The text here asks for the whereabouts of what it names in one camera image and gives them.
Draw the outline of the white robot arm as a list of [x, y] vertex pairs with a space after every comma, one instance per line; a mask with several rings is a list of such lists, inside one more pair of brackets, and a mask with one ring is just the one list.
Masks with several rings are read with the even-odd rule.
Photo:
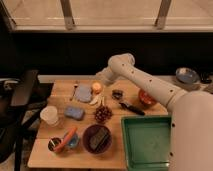
[[213, 171], [213, 95], [188, 92], [134, 67], [130, 53], [114, 55], [96, 76], [106, 86], [130, 80], [172, 114], [169, 171]]

